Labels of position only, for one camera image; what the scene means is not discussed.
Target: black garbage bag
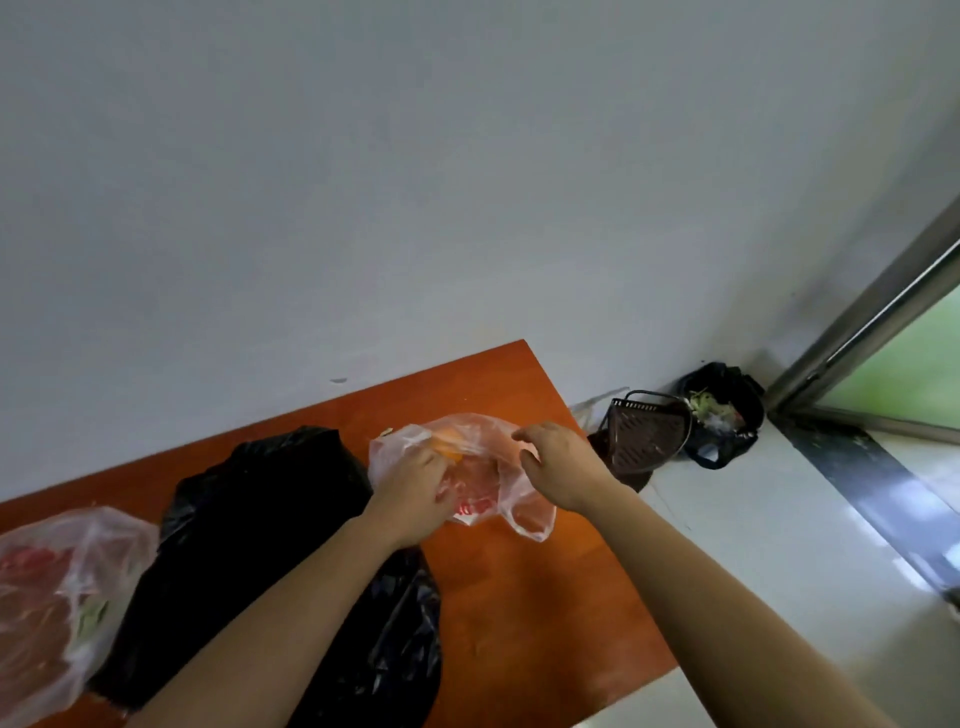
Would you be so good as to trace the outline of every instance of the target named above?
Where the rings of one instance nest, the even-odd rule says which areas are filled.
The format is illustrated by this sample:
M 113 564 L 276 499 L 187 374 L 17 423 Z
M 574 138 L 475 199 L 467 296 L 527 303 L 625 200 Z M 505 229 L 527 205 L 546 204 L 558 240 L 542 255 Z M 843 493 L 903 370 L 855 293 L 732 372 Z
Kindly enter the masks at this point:
M 698 465 L 720 470 L 756 442 L 757 431 L 764 419 L 763 401 L 760 399 L 763 388 L 753 377 L 743 374 L 739 367 L 728 367 L 719 361 L 710 362 L 682 377 L 677 382 L 676 391 L 687 400 L 709 393 L 719 405 L 732 405 L 739 415 L 735 425 L 729 429 L 705 423 L 694 416 L 684 454 Z
M 142 708 L 221 629 L 371 495 L 336 430 L 245 443 L 186 478 L 112 650 L 88 686 Z M 393 554 L 350 611 L 291 726 L 420 726 L 440 686 L 440 594 L 422 552 Z

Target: white floor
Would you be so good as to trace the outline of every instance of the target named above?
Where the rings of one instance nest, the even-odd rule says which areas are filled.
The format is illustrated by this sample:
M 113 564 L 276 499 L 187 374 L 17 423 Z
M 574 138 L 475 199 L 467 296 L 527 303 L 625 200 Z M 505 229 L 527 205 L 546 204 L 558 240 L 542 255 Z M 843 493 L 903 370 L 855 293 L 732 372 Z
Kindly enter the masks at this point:
M 722 471 L 671 463 L 643 497 L 902 728 L 960 725 L 960 625 L 774 427 Z M 712 723 L 675 670 L 581 727 L 644 725 Z
M 886 432 L 871 432 L 870 436 L 908 471 L 923 480 L 950 508 L 960 513 L 960 445 Z

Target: tabletop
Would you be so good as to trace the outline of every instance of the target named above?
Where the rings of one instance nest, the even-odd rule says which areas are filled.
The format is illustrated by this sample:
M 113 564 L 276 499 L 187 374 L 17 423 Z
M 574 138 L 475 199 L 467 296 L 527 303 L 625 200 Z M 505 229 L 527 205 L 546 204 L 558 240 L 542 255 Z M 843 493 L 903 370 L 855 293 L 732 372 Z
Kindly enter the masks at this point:
M 323 425 L 339 429 L 366 462 L 370 440 L 386 428 L 454 412 L 577 428 L 533 352 L 517 341 L 0 503 L 0 532 L 91 504 L 159 522 L 178 481 L 242 442 Z M 430 728 L 568 728 L 676 666 L 626 573 L 575 514 L 561 511 L 542 544 L 493 518 L 446 523 L 423 550 L 443 600 L 443 678 Z M 85 696 L 38 725 L 121 724 Z

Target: black trash can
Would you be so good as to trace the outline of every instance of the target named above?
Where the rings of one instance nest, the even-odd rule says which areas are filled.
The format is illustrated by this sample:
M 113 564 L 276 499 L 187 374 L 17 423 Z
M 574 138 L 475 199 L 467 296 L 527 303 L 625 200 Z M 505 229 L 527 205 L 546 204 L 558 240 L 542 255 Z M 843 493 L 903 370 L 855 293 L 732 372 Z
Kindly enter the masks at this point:
M 710 362 L 682 377 L 676 393 L 694 413 L 684 454 L 698 465 L 720 470 L 756 442 L 765 418 L 763 388 L 739 367 Z

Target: garbage bag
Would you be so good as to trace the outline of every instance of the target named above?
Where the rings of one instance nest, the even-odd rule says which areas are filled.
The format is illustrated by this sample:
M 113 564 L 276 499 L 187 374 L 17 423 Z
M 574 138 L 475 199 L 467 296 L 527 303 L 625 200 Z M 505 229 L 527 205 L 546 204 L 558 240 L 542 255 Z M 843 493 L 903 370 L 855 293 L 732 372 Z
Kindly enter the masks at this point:
M 66 710 L 100 666 L 156 526 L 85 508 L 0 536 L 0 725 Z
M 183 480 L 156 560 L 90 687 L 142 708 L 370 495 L 363 466 L 322 427 L 245 443 Z M 396 552 L 350 611 L 289 725 L 422 725 L 440 686 L 439 621 L 422 553 Z
M 706 398 L 708 407 L 694 406 L 693 428 L 684 454 L 701 467 L 720 470 L 754 446 L 763 424 L 763 388 L 739 367 L 710 362 L 677 382 L 677 392 L 688 401 Z
M 541 496 L 520 467 L 520 451 L 533 446 L 511 439 L 516 425 L 487 415 L 457 414 L 426 425 L 407 425 L 370 443 L 370 480 L 376 488 L 409 448 L 430 447 L 453 461 L 441 489 L 454 489 L 453 520 L 472 525 L 499 513 L 514 531 L 545 541 L 557 508 Z

